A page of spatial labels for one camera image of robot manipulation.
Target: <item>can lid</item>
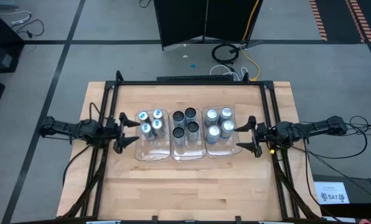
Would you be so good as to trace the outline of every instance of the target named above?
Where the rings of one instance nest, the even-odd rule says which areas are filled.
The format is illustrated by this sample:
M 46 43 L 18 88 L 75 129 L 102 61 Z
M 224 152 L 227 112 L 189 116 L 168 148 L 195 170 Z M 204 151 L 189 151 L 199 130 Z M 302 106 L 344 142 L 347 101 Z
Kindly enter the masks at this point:
M 218 126 L 216 126 L 216 125 L 213 125 L 213 126 L 209 127 L 209 134 L 211 136 L 220 135 L 220 128 L 218 128 Z
M 184 113 L 181 111 L 176 111 L 173 114 L 173 120 L 175 121 L 182 121 L 184 119 Z
M 141 121 L 144 121 L 145 119 L 148 118 L 148 114 L 147 114 L 147 112 L 145 112 L 145 111 L 140 112 L 140 114 L 138 114 L 138 118 L 139 118 Z
M 234 122 L 230 120 L 226 120 L 223 122 L 222 126 L 223 126 L 223 129 L 227 131 L 232 131 L 234 129 Z
M 191 133 L 196 133 L 198 130 L 199 130 L 199 125 L 198 123 L 196 122 L 190 122 L 188 125 L 187 125 L 187 129 L 189 132 Z
M 154 118 L 162 118 L 163 112 L 161 110 L 154 110 Z
M 158 120 L 158 119 L 155 119 L 153 121 L 153 128 L 154 129 L 159 129 L 162 127 L 162 121 Z
M 184 130 L 179 127 L 173 129 L 173 136 L 175 138 L 182 138 L 184 136 Z
M 144 123 L 143 125 L 141 125 L 142 132 L 148 133 L 150 132 L 150 130 L 151 130 L 151 125 L 149 125 L 148 123 Z
M 217 117 L 217 111 L 214 110 L 214 109 L 210 109 L 210 110 L 208 110 L 206 115 L 207 115 L 208 118 L 214 119 L 214 118 Z
M 193 108 L 187 108 L 185 109 L 185 116 L 188 118 L 193 118 L 197 114 L 196 110 Z
M 222 109 L 222 115 L 223 116 L 229 117 L 229 116 L 231 116 L 232 113 L 233 113 L 233 111 L 230 108 L 223 108 Z

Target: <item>yellow cable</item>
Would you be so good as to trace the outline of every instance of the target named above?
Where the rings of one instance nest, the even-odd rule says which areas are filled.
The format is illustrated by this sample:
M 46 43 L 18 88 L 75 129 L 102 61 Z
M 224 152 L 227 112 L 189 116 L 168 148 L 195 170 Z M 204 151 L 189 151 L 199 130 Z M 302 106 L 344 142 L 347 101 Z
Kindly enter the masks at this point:
M 250 21 L 252 20 L 253 13 L 255 12 L 255 9 L 258 6 L 258 3 L 259 3 L 259 0 L 257 0 L 255 6 L 253 6 L 252 12 L 250 13 L 250 16 L 249 16 L 247 29 L 245 31 L 245 34 L 242 37 L 242 40 L 245 40 L 245 38 L 247 37 L 247 33 L 248 33 L 248 28 L 249 28 L 249 25 L 250 25 Z
M 245 53 L 245 52 L 242 50 L 242 47 L 241 47 L 241 46 L 240 46 L 240 49 L 241 49 L 242 53 L 245 55 L 245 57 L 246 57 L 250 62 L 252 62 L 252 63 L 256 66 L 256 68 L 258 68 L 258 75 L 255 76 L 255 77 L 253 77 L 253 78 L 251 79 L 251 81 L 257 81 L 258 78 L 259 78 L 259 75 L 260 75 L 260 67 L 259 67 L 259 65 L 258 65 L 256 62 L 254 62 L 252 59 L 250 59 L 250 58 L 248 57 L 247 53 Z

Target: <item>black partition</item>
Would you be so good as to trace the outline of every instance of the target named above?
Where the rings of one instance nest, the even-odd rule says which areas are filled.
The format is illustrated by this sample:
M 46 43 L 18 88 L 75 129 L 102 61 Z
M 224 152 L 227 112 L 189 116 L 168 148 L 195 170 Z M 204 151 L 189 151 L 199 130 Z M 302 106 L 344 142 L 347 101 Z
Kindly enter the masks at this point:
M 260 0 L 211 0 L 208 5 L 206 36 L 240 42 L 249 38 L 260 10 Z M 251 12 L 252 19 L 248 24 Z
M 248 40 L 262 3 L 263 0 L 154 0 L 162 47 L 199 36 Z
M 154 0 L 162 47 L 204 34 L 206 0 Z

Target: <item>dark can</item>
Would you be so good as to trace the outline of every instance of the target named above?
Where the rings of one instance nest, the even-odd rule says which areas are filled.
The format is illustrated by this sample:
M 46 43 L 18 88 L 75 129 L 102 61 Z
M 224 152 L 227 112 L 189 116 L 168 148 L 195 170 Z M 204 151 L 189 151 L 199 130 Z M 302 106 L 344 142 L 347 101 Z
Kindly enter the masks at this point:
M 146 111 L 142 111 L 138 114 L 138 119 L 141 121 L 141 123 L 149 123 L 151 124 L 151 120 L 148 117 L 148 113 Z
M 184 130 L 184 113 L 181 111 L 176 111 L 173 114 L 173 126 L 174 128 L 182 128 Z
M 187 137 L 189 142 L 198 141 L 199 136 L 199 125 L 196 122 L 190 122 L 187 125 Z
M 184 129 L 177 127 L 173 129 L 173 143 L 176 147 L 184 147 L 186 138 L 184 137 Z
M 154 131 L 151 128 L 151 125 L 149 125 L 149 123 L 142 124 L 140 129 L 141 129 L 141 133 L 144 135 L 144 137 L 148 141 L 152 141 L 155 139 Z
M 197 121 L 197 111 L 193 108 L 185 109 L 185 123 L 188 125 L 191 122 Z
M 218 119 L 218 124 L 222 125 L 223 121 L 232 119 L 233 118 L 233 111 L 231 108 L 223 108 L 220 112 L 220 118 Z
M 165 129 L 163 128 L 163 124 L 160 119 L 155 119 L 153 121 L 152 126 L 153 126 L 154 133 L 158 138 L 165 137 Z

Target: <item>wooden table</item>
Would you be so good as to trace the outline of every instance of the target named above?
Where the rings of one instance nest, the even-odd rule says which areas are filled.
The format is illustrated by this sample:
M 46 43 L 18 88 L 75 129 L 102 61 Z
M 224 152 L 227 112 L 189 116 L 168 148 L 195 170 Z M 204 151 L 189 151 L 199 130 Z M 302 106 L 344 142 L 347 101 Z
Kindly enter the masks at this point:
M 88 118 L 90 102 L 100 107 L 104 84 L 89 83 L 80 119 Z M 298 122 L 289 82 L 275 82 L 275 91 L 281 120 Z M 270 95 L 266 92 L 274 123 Z M 201 110 L 213 105 L 232 105 L 239 126 L 250 115 L 258 123 L 264 122 L 258 86 L 120 86 L 115 118 L 120 112 L 134 119 L 141 110 L 171 111 L 190 106 Z M 93 113 L 93 119 L 98 119 L 97 112 Z M 135 136 L 135 128 L 126 128 L 126 135 Z M 250 142 L 251 133 L 240 133 L 239 137 L 241 142 Z M 84 147 L 83 142 L 75 141 L 72 157 Z M 140 162 L 134 158 L 135 144 L 122 154 L 110 147 L 98 218 L 150 220 L 158 215 L 160 220 L 234 220 L 240 215 L 242 220 L 281 220 L 271 154 L 264 144 L 262 150 L 260 158 L 243 150 L 220 159 L 207 156 L 194 162 L 176 162 L 171 158 L 163 162 Z M 84 190 L 91 153 L 88 150 L 70 166 L 58 215 L 63 215 Z M 295 189 L 312 211 L 321 215 L 308 193 L 304 154 L 290 149 L 288 156 Z M 308 176 L 311 191 L 315 192 L 310 169 Z M 284 192 L 288 216 L 292 216 L 285 187 Z M 92 192 L 89 214 L 94 196 Z

